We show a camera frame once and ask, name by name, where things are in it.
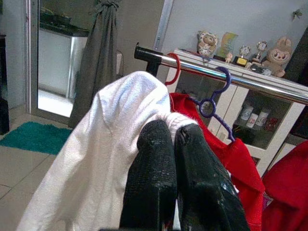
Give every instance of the metal rail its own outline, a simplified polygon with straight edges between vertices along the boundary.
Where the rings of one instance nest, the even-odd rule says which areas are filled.
[[[174,58],[166,56],[157,51],[139,47],[138,44],[135,50],[135,58],[147,61],[147,71],[154,75],[156,75],[158,66],[160,64],[177,68],[177,61]],[[219,81],[226,81],[226,75],[224,73],[210,67],[204,67],[187,61],[181,61],[181,70],[195,74],[206,75],[209,78],[213,78]],[[281,99],[308,105],[308,94],[297,91],[290,91],[280,86],[271,85],[261,81],[250,80],[235,74],[232,74],[231,77],[231,83],[234,85],[242,86],[250,90],[256,90]]]

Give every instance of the red shirt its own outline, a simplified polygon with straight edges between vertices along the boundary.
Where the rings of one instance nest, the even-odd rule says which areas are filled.
[[[308,141],[275,164],[263,182],[274,199],[263,212],[263,230],[308,231]]]
[[[214,136],[204,125],[189,95],[171,93],[171,109],[196,120],[203,130],[206,142],[231,173],[231,179],[240,191],[239,198],[245,210],[245,216],[251,231],[261,231],[261,216],[264,185],[248,149],[240,139],[229,145]]]

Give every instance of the gray curtain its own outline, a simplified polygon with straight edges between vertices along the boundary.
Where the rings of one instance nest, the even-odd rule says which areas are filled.
[[[77,93],[68,126],[88,112],[94,95],[116,80],[116,10],[121,0],[97,0],[96,19],[81,60]]]

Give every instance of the white towel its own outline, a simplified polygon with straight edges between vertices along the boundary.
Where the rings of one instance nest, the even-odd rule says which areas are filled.
[[[64,220],[68,231],[118,228],[129,167],[142,127],[166,121],[172,138],[196,123],[170,112],[167,88],[135,72],[100,90],[33,195],[18,231],[48,231]]]

